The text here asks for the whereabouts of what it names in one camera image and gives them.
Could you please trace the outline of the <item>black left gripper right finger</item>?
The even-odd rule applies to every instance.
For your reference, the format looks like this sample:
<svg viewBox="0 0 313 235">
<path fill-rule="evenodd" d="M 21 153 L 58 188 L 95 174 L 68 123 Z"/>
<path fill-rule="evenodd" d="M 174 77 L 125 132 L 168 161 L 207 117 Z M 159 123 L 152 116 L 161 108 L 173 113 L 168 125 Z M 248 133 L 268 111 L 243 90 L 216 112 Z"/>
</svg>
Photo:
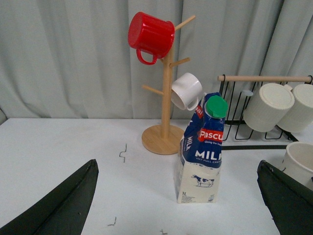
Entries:
<svg viewBox="0 0 313 235">
<path fill-rule="evenodd" d="M 313 191 L 265 160 L 257 168 L 263 201 L 281 235 L 313 233 Z"/>
</svg>

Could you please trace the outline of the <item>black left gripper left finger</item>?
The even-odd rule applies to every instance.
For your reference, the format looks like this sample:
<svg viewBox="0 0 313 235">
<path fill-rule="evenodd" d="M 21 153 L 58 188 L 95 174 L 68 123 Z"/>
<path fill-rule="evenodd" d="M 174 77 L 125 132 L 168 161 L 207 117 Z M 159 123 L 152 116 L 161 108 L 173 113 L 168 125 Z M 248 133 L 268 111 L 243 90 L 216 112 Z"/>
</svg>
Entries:
<svg viewBox="0 0 313 235">
<path fill-rule="evenodd" d="M 88 161 L 32 207 L 1 227 L 2 235 L 80 235 L 94 197 L 98 164 Z"/>
</svg>

